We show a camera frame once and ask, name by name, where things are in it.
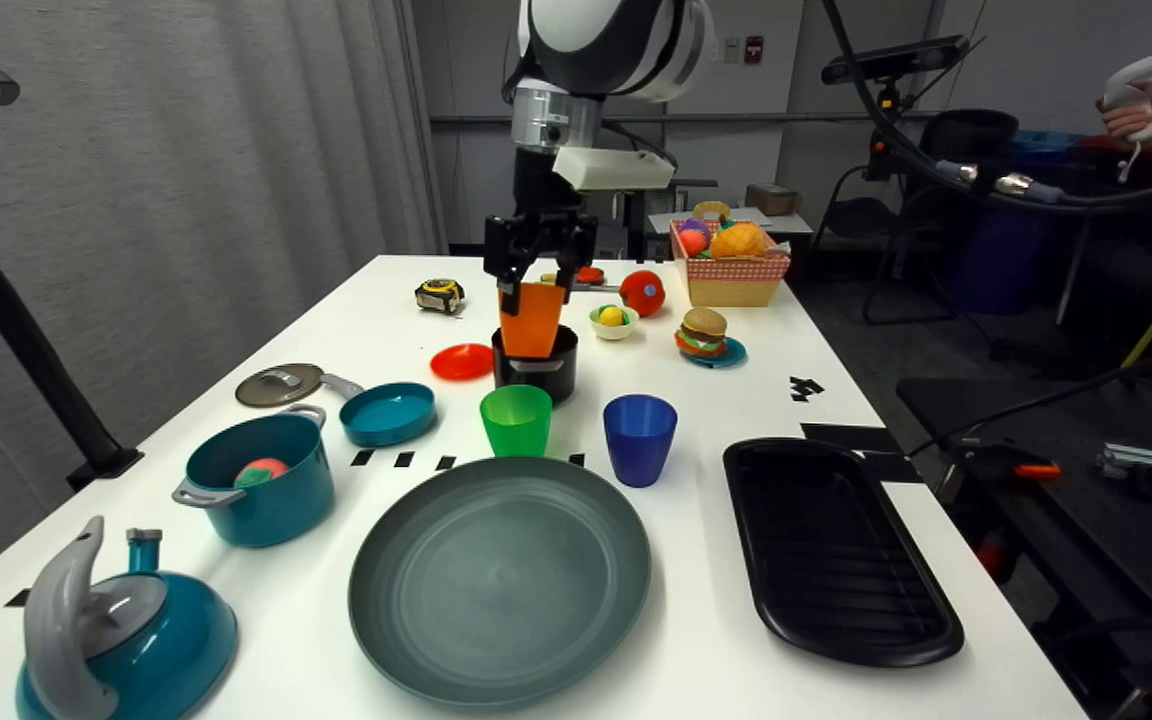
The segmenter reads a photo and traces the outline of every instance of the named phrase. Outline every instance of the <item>orange cup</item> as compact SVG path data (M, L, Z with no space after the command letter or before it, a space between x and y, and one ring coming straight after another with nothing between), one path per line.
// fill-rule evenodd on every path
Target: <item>orange cup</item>
M501 310L505 356L542 358L560 334L563 289L518 283L518 310Z

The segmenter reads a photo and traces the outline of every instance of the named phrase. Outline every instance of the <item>white table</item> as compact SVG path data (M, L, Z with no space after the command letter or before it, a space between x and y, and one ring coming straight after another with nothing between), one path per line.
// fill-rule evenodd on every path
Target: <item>white table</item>
M634 628L591 674L512 715L1082 715L919 485L888 485L888 495L964 619L968 643L951 661L898 671L853 668L788 648L759 623L719 450L749 435L801 435L801 423L879 423L879 417L788 290L772 308L726 310L731 334L749 345L744 368L684 363L668 345L686 308L680 267L647 267L668 283L668 316L647 318L640 345L591 341L583 316L606 299L602 290L577 290L563 308L579 330L579 368L577 395L556 409L550 456L583 450L591 471L613 474L601 403L616 392L661 392L680 409L665 478L643 492L616 485L647 526L652 590ZM602 262L602 273L618 280L633 262ZM471 305L458 318L416 310L410 289L426 277L466 289ZM481 259L379 254L146 435L129 474L84 489L34 525L0 557L0 715L12 715L22 656L18 608L4 600L26 589L96 513L109 525L96 579L122 571L122 526L164 526L164 566L206 579L235 608L239 656L205 715L446 715L363 661L342 595L355 546L390 501L435 474L438 456L486 456L477 399L491 379L438 382L426 356L456 341L486 341L491 316L491 280ZM293 545L239 550L218 545L205 513L172 503L172 489L200 440L257 417L231 399L235 382L283 358L312 358L360 382L426 379L438 423L394 446L416 450L410 469L394 469L394 450L351 469L355 450L332 418L322 442L337 513ZM788 376L811 376L824 392L792 403Z

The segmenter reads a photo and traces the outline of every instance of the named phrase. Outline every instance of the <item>bread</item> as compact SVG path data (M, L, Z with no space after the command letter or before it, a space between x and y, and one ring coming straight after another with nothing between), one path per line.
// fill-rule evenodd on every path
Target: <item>bread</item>
M719 358L726 353L726 316L692 308L673 341L686 358Z

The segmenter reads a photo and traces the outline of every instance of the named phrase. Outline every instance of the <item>pot handle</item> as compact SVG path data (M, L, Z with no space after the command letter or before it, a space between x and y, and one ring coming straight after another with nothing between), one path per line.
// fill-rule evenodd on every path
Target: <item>pot handle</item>
M242 489L200 489L191 478L180 478L172 501L187 509L222 509L222 503L242 501Z
M337 395L342 395L342 399L363 395L363 382L342 379L342 376L337 376L337 370L322 370L322 382L327 382Z
M289 417L302 417L302 418L312 418L312 423L327 423L327 411L322 409L316 409L316 403L293 403L293 409L283 409Z
M84 612L93 602L93 563L102 520L89 526L38 571L22 602L26 684L52 715L112 715L118 697L99 684L84 656Z

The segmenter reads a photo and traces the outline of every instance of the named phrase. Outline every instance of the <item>toy food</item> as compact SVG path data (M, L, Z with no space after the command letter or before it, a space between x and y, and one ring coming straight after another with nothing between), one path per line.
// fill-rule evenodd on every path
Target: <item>toy food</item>
M251 462L239 469L239 474L231 478L235 489L257 489L257 485L268 485L268 478L279 478L289 474L289 462L275 458L275 456L257 456Z
M416 283L416 308L458 316L463 310L463 289L446 277L422 280L422 283Z
M686 308L684 324L673 330L673 345L686 358L719 358L726 353L726 316L717 308Z
M633 334L633 324L640 318L633 308L618 305L601 305L589 310L591 330L606 345L618 345L623 334Z
M731 225L713 234L708 254L762 254L767 244L759 225Z
M723 198L701 198L701 202L692 208L692 214L703 214L703 218L713 218L713 225L723 225L726 213L731 213L731 202L723 202Z
M680 248L686 254L703 254L708 251L708 225L703 218L680 218Z
M618 299L640 316L655 316L665 308L665 283L655 273L627 273L618 280Z
M577 273L577 283L602 283L606 277L602 277L602 267L591 267L591 262L583 262L579 273Z

